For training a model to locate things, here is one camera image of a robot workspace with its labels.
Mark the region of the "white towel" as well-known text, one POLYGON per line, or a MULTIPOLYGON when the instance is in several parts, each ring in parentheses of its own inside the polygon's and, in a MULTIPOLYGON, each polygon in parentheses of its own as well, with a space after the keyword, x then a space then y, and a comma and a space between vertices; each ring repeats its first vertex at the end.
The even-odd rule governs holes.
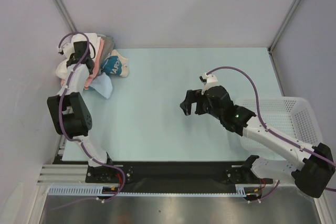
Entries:
POLYGON ((101 56, 101 50, 103 42, 100 36, 96 33, 71 33, 63 38, 59 44, 59 53, 66 57, 56 69, 56 76, 65 81, 69 73, 68 68, 72 65, 76 65, 83 54, 85 53, 87 46, 89 50, 80 63, 86 65, 90 73, 87 79, 87 86, 89 85, 89 79, 93 79, 98 73, 98 59, 101 56))

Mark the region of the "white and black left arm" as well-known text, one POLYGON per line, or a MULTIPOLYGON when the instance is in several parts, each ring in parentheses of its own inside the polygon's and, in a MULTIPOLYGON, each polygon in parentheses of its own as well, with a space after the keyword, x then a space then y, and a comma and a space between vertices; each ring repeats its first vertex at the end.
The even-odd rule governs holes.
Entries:
POLYGON ((86 80, 94 69, 88 41, 74 43, 74 52, 66 67, 67 77, 60 91, 47 99, 55 130, 86 155, 91 174, 96 173, 102 181, 110 182, 115 178, 116 170, 109 154, 89 137, 93 122, 82 97, 86 80))

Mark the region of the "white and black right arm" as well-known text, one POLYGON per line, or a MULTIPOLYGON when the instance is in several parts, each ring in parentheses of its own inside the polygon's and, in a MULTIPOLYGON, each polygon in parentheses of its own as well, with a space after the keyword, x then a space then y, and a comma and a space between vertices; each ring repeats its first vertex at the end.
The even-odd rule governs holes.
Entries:
POLYGON ((335 163, 330 148, 319 143, 305 143, 283 133, 262 121, 255 112, 234 104, 222 86, 206 91, 188 90, 180 108, 185 115, 209 114, 218 119, 229 132, 254 140, 280 155, 281 161, 270 161, 260 156, 250 156, 245 161, 242 178, 254 183, 259 178, 271 178, 294 184, 306 195, 319 198, 335 173, 335 163))

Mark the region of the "pink towel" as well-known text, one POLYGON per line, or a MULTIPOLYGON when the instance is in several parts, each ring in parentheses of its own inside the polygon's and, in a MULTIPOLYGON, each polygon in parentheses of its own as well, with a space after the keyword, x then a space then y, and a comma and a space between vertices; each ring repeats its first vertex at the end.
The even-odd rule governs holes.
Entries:
POLYGON ((93 68, 93 72, 92 74, 88 77, 88 79, 86 80, 85 83, 85 90, 89 89, 90 84, 92 83, 93 79, 97 76, 98 72, 99 72, 99 61, 101 58, 101 54, 102 54, 102 50, 104 47, 104 40, 101 37, 98 37, 99 39, 99 50, 97 51, 97 55, 94 58, 94 68, 93 68))

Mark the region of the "grey towel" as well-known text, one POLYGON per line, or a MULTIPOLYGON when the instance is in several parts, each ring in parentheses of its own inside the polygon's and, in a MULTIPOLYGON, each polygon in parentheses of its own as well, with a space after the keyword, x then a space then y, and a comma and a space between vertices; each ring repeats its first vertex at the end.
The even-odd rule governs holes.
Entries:
POLYGON ((102 64, 107 59, 108 55, 112 52, 112 50, 115 50, 115 41, 113 37, 103 35, 100 35, 100 37, 104 41, 102 53, 99 60, 100 64, 102 64))

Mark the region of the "teal and beige towel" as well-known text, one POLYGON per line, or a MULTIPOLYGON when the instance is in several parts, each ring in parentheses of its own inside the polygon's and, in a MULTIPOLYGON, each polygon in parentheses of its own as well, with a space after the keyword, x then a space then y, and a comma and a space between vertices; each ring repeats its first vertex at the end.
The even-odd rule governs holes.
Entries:
POLYGON ((101 72, 126 78, 129 75, 129 60, 114 49, 101 64, 101 72))

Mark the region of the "light blue towel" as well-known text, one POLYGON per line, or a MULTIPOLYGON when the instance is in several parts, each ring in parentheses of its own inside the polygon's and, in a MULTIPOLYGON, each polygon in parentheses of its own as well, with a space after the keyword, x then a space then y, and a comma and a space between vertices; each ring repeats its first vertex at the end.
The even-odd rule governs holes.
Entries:
POLYGON ((109 99, 112 95, 113 86, 110 77, 105 73, 102 73, 92 80, 88 89, 95 90, 105 99, 109 99))

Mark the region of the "white perforated plastic basket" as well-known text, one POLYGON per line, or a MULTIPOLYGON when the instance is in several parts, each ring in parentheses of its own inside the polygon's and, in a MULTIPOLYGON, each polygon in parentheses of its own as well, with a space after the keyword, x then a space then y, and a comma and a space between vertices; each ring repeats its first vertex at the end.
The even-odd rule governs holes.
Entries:
POLYGON ((296 97, 261 97, 259 109, 265 123, 277 130, 314 146, 323 141, 317 119, 307 100, 296 97))

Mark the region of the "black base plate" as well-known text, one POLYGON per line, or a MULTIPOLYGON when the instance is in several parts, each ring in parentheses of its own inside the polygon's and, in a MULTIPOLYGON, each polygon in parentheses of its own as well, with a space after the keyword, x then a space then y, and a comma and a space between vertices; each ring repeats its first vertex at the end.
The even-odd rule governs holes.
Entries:
POLYGON ((140 187, 142 185, 210 186, 252 185, 263 187, 272 179, 257 178, 242 162, 126 162, 115 161, 114 172, 90 173, 88 166, 84 185, 114 186, 118 182, 140 187))

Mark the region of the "aluminium frame rail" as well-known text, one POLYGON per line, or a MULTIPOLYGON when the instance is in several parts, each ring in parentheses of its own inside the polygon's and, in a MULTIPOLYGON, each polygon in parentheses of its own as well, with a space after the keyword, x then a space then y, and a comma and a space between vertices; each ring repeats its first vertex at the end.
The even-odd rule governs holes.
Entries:
POLYGON ((51 164, 41 168, 38 185, 82 185, 86 183, 87 162, 62 161, 66 139, 61 137, 51 164))

